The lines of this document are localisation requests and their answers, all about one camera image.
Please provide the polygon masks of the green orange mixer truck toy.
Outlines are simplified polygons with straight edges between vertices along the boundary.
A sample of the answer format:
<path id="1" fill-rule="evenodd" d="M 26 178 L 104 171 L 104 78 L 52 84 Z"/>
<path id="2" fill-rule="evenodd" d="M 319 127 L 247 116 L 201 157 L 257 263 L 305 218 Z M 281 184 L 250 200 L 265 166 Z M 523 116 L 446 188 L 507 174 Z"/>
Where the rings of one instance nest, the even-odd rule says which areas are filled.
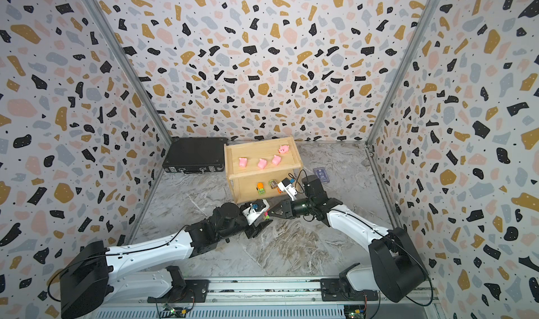
<path id="1" fill-rule="evenodd" d="M 257 192 L 259 194 L 264 194 L 265 193 L 265 187 L 264 187 L 264 184 L 262 182 L 259 182 L 257 185 L 256 185 L 256 189 L 257 189 Z"/>

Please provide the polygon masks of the pink toy pig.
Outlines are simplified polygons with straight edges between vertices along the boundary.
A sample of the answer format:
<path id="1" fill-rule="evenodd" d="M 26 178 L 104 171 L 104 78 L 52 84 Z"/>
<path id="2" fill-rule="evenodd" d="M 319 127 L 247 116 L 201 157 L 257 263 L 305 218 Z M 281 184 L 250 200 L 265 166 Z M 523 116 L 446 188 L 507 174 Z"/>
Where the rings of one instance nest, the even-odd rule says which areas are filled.
<path id="1" fill-rule="evenodd" d="M 290 146 L 289 145 L 282 145 L 278 149 L 278 156 L 283 156 L 290 152 Z"/>
<path id="2" fill-rule="evenodd" d="M 245 168 L 248 164 L 248 159 L 241 157 L 239 158 L 239 167 Z"/>
<path id="3" fill-rule="evenodd" d="M 274 155 L 273 159 L 272 159 L 272 164 L 274 166 L 277 166 L 279 165 L 280 163 L 282 162 L 282 157 L 281 156 L 278 156 L 278 155 Z"/>
<path id="4" fill-rule="evenodd" d="M 260 170 L 264 170 L 268 166 L 268 161 L 266 159 L 259 159 L 259 162 L 257 164 L 257 167 Z"/>

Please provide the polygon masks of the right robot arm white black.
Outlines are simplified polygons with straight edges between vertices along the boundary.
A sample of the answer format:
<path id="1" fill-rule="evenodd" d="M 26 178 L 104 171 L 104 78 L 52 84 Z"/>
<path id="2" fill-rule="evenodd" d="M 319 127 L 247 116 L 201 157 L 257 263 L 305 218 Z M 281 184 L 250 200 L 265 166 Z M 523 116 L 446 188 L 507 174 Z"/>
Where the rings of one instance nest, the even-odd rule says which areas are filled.
<path id="1" fill-rule="evenodd" d="M 338 289 L 345 299 L 379 292 L 391 302 L 409 299 L 423 282 L 432 282 L 408 233 L 388 229 L 352 212 L 342 201 L 328 197 L 315 175 L 303 179 L 305 197 L 288 197 L 268 210 L 269 217 L 314 220 L 344 233 L 369 253 L 370 266 L 354 264 L 339 274 Z"/>

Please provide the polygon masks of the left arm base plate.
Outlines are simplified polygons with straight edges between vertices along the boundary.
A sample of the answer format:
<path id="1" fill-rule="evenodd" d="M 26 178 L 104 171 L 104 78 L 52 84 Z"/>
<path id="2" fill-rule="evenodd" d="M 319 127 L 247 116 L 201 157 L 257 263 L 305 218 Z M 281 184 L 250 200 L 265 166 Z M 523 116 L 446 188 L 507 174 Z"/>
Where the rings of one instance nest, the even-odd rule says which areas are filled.
<path id="1" fill-rule="evenodd" d="M 209 291 L 210 280 L 186 280 L 185 286 L 173 286 L 162 297 L 148 297 L 149 304 L 204 303 Z"/>

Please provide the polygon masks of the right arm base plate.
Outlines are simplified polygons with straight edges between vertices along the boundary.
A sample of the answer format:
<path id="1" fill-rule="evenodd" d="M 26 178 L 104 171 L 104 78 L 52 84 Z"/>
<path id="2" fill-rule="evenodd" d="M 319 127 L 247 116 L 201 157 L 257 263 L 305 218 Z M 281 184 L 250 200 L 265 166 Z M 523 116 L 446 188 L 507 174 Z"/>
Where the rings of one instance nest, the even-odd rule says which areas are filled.
<path id="1" fill-rule="evenodd" d="M 323 302 L 377 302 L 378 293 L 374 290 L 357 291 L 343 278 L 322 278 L 320 280 Z"/>

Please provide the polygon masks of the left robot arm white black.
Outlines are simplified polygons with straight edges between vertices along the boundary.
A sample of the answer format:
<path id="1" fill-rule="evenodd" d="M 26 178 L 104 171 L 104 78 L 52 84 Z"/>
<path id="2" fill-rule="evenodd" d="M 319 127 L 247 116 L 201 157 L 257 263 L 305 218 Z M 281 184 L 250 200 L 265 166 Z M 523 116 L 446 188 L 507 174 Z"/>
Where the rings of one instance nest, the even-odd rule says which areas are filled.
<path id="1" fill-rule="evenodd" d="M 225 203 L 210 217 L 159 239 L 112 247 L 102 240 L 90 243 L 56 274 L 62 318 L 85 316 L 108 302 L 180 301 L 188 284 L 175 261 L 209 253 L 239 233 L 255 238 L 271 223 L 269 207 L 264 199 Z"/>

